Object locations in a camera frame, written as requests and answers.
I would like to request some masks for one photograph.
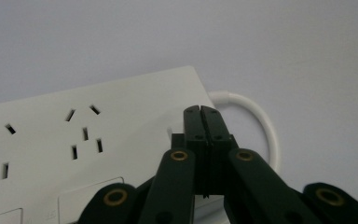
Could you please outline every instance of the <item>vertical socket slot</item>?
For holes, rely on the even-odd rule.
[[[72,160],[77,160],[77,146],[72,146]]]
[[[97,139],[97,147],[99,153],[103,152],[103,142],[101,142],[101,138]]]
[[[15,132],[16,132],[16,130],[14,130],[14,128],[13,127],[11,127],[11,125],[10,124],[7,124],[7,129],[10,131],[10,133],[11,134],[14,134]]]
[[[66,121],[69,122],[74,114],[75,114],[75,110],[71,109],[71,111],[69,111],[69,114],[66,116]]]
[[[2,179],[7,179],[8,177],[8,162],[4,164],[2,170]]]
[[[89,140],[89,132],[87,131],[87,128],[83,128],[83,139],[85,141]]]
[[[101,113],[101,111],[97,107],[95,107],[95,105],[91,105],[89,108],[94,111],[96,115],[99,115]]]

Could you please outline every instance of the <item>table surface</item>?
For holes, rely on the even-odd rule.
[[[358,199],[358,1],[0,0],[0,103],[183,65],[265,109],[289,186]],[[267,158],[254,117],[219,109]]]

